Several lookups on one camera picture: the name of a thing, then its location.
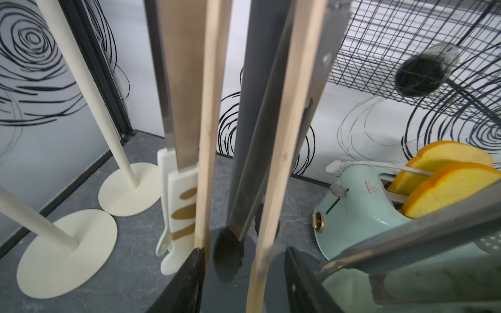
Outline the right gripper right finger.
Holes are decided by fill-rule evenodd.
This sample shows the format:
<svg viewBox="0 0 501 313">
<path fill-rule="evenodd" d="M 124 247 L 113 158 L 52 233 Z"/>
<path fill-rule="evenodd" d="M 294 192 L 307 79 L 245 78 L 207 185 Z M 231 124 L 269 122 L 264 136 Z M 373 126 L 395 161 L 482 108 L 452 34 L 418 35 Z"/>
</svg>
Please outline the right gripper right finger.
<svg viewBox="0 0 501 313">
<path fill-rule="evenodd" d="M 307 266 L 299 250 L 286 249 L 284 271 L 291 312 L 343 312 Z"/>
</svg>

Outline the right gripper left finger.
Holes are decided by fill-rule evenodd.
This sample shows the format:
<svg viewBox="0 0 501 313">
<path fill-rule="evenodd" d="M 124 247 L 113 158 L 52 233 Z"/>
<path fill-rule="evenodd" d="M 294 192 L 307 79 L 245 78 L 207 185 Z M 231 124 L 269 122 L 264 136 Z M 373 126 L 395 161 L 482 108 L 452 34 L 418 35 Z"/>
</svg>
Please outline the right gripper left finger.
<svg viewBox="0 0 501 313">
<path fill-rule="evenodd" d="M 205 249 L 196 248 L 147 312 L 200 312 L 205 272 Z"/>
</svg>

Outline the cream utensil rack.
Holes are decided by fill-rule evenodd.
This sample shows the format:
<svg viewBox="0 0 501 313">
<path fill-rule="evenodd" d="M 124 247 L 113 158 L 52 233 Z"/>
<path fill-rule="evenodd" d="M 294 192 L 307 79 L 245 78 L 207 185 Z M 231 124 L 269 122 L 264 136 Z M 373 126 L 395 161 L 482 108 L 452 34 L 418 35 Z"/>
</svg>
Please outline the cream utensil rack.
<svg viewBox="0 0 501 313">
<path fill-rule="evenodd" d="M 1 213 L 36 233 L 18 264 L 18 287 L 29 297 L 49 299 L 78 288 L 107 262 L 117 241 L 108 213 L 85 209 L 50 222 L 1 189 Z"/>
<path fill-rule="evenodd" d="M 120 168 L 100 187 L 101 208 L 113 216 L 133 216 L 148 210 L 160 198 L 158 166 L 147 162 L 129 163 L 61 5 L 58 1 L 37 1 L 37 5 Z"/>
</svg>

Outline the large steel tongs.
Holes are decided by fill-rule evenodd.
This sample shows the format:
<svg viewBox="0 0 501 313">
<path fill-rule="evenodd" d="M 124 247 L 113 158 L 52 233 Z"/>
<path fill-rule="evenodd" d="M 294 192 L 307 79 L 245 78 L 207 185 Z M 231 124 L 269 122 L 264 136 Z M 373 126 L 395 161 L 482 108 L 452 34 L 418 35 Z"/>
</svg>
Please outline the large steel tongs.
<svg viewBox="0 0 501 313">
<path fill-rule="evenodd" d="M 342 269 L 366 274 L 409 266 L 476 241 L 500 229 L 500 184 L 473 196 L 388 230 L 331 259 L 315 272 L 320 280 Z"/>
</svg>

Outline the beige plastic tongs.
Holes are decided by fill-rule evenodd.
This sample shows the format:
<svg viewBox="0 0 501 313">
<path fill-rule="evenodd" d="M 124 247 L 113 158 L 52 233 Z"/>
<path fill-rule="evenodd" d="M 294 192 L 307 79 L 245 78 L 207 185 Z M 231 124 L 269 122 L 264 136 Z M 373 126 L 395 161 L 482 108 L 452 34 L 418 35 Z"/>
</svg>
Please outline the beige plastic tongs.
<svg viewBox="0 0 501 313">
<path fill-rule="evenodd" d="M 271 263 L 274 237 L 284 202 L 299 137 L 308 88 L 317 60 L 318 47 L 326 15 L 331 12 L 328 1 L 294 1 L 296 4 L 283 96 L 273 145 L 270 174 L 266 185 L 262 218 L 259 225 L 255 256 L 247 287 L 217 293 L 213 286 L 204 289 L 204 300 L 217 304 L 218 312 L 230 312 L 237 303 L 246 312 L 262 312 Z"/>
</svg>

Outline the mint green toaster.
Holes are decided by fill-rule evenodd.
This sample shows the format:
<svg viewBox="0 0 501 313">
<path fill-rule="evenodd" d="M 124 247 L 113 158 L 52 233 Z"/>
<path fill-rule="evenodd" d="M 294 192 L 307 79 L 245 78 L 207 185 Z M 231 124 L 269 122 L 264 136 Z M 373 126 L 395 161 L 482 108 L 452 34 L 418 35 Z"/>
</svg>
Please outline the mint green toaster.
<svg viewBox="0 0 501 313">
<path fill-rule="evenodd" d="M 353 163 L 331 186 L 313 214 L 315 238 L 327 262 L 351 246 L 417 220 L 400 212 L 409 196 L 387 190 L 395 178 L 396 171 L 390 168 Z M 476 241 L 399 269 L 494 255 L 500 256 L 500 229 Z M 500 311 L 500 306 L 378 305 L 373 299 L 370 275 L 374 274 L 366 274 L 357 269 L 342 269 L 324 279 L 323 284 L 344 312 Z"/>
</svg>

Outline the dark bottle in basket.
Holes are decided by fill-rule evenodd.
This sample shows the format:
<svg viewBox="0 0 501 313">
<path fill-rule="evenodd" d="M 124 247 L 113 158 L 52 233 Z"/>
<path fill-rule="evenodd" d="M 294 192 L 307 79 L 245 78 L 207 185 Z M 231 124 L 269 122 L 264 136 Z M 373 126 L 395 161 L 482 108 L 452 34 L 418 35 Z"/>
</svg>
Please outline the dark bottle in basket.
<svg viewBox="0 0 501 313">
<path fill-rule="evenodd" d="M 403 97 L 424 97 L 436 91 L 458 66 L 460 50 L 452 43 L 438 43 L 408 58 L 397 69 L 394 85 Z"/>
</svg>

